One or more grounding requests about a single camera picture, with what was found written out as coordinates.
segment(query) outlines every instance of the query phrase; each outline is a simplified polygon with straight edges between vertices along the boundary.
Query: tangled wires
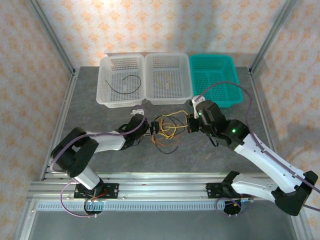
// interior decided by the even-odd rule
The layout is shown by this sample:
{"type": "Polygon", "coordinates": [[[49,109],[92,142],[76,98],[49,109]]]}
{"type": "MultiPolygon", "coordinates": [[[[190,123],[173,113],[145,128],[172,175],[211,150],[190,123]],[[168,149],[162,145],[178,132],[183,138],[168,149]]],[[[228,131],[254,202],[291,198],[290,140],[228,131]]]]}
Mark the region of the tangled wires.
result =
{"type": "Polygon", "coordinates": [[[180,144],[180,140],[177,136],[182,134],[186,130],[187,125],[184,125],[182,123],[182,121],[180,121],[178,118],[172,116],[172,115],[179,114],[179,113],[184,113],[184,114],[188,115],[188,113],[186,111],[180,110],[177,112],[170,113],[168,115],[163,114],[163,115],[157,116],[154,119],[154,121],[159,120],[160,131],[158,134],[163,136],[165,140],[174,140],[174,142],[172,142],[172,143],[164,144],[164,143],[156,140],[156,137],[154,135],[151,136],[151,140],[154,143],[154,145],[156,146],[156,148],[164,154],[172,154],[174,151],[176,151],[178,149],[179,144],[180,144]],[[166,118],[169,119],[172,123],[165,122],[166,118]],[[161,149],[161,147],[170,147],[170,146],[176,146],[176,147],[172,151],[169,151],[169,152],[163,151],[161,149]]]}

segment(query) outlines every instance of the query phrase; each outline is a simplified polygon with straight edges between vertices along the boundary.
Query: patterned wall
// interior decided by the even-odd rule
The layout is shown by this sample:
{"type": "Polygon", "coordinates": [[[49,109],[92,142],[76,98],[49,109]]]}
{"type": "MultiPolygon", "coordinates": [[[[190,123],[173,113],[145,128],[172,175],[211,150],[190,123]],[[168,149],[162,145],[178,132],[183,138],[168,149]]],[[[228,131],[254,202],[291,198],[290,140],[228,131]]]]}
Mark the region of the patterned wall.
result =
{"type": "Polygon", "coordinates": [[[26,0],[0,2],[0,239],[38,180],[70,75],[26,0]]]}
{"type": "MultiPolygon", "coordinates": [[[[299,0],[260,67],[255,80],[265,95],[268,124],[278,153],[320,176],[320,1],[299,0]]],[[[313,191],[307,204],[320,208],[313,191]]],[[[315,240],[320,214],[306,210],[315,240]]]]}
{"type": "Polygon", "coordinates": [[[227,53],[250,66],[285,0],[39,0],[73,66],[104,51],[227,53]]]}

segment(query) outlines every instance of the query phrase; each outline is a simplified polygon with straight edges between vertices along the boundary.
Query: black bracket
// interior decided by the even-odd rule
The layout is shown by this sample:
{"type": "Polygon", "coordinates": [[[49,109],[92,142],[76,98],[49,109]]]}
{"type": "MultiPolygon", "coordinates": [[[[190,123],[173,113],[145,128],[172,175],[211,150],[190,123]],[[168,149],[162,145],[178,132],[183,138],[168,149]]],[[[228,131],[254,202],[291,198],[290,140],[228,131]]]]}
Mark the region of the black bracket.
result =
{"type": "Polygon", "coordinates": [[[232,193],[231,195],[227,194],[223,189],[223,184],[221,182],[209,182],[205,186],[208,199],[219,199],[219,198],[251,198],[251,195],[238,193],[232,193]]]}
{"type": "MultiPolygon", "coordinates": [[[[102,190],[100,193],[105,193],[99,197],[99,199],[117,199],[119,193],[118,183],[102,183],[102,190]]],[[[82,184],[77,184],[74,190],[75,199],[90,199],[92,198],[92,193],[86,189],[82,184]]]]}

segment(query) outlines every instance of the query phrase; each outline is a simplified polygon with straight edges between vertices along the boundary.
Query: mesh basket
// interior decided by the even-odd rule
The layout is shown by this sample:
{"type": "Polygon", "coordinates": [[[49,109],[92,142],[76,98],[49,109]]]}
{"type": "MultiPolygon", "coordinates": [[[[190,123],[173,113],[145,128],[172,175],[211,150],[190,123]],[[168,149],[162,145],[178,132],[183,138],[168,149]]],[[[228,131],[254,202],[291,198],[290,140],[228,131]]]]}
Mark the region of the mesh basket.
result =
{"type": "MultiPolygon", "coordinates": [[[[236,68],[230,56],[199,54],[190,57],[193,94],[200,95],[212,84],[230,81],[239,84],[236,68]]],[[[205,95],[206,100],[229,108],[244,99],[241,89],[231,84],[220,84],[211,88],[205,95]]]]}
{"type": "Polygon", "coordinates": [[[144,57],[140,54],[101,59],[96,101],[108,108],[140,105],[145,98],[143,66],[144,57]]]}
{"type": "Polygon", "coordinates": [[[153,105],[184,104],[193,96],[189,58],[183,53],[145,56],[146,99],[153,105]]]}

